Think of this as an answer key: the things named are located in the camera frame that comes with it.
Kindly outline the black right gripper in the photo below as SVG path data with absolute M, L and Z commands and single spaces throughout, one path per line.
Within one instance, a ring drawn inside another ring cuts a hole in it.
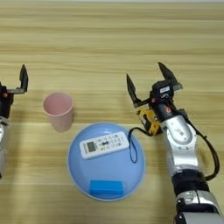
M 158 62 L 158 66 L 162 75 L 164 76 L 164 79 L 172 84 L 174 91 L 178 91 L 183 88 L 182 84 L 178 82 L 173 72 L 166 65 L 164 65 L 162 62 Z M 160 122 L 170 119 L 177 114 L 177 109 L 173 104 L 172 98 L 151 97 L 145 100 L 141 100 L 137 97 L 136 87 L 128 74 L 126 74 L 126 82 L 130 99 L 132 100 L 133 106 L 135 108 L 142 107 L 143 105 L 151 107 Z

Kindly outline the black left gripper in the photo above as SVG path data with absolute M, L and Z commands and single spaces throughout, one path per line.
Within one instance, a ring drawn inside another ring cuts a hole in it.
M 25 65 L 22 65 L 19 75 L 20 87 L 8 89 L 0 82 L 0 116 L 8 119 L 11 112 L 11 105 L 14 101 L 14 95 L 24 94 L 28 89 L 28 73 Z

